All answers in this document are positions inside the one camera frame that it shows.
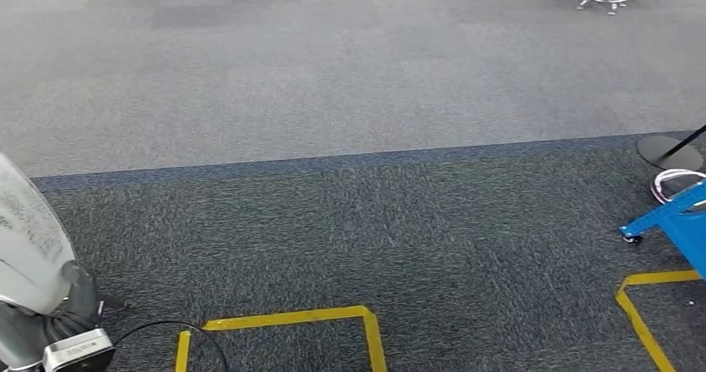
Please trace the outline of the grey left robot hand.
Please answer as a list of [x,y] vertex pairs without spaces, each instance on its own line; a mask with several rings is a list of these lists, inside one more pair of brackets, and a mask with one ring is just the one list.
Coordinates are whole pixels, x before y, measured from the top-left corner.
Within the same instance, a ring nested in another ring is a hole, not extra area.
[[94,276],[75,260],[62,267],[69,284],[67,305],[57,315],[46,317],[42,331],[49,344],[94,330],[98,326],[100,295]]

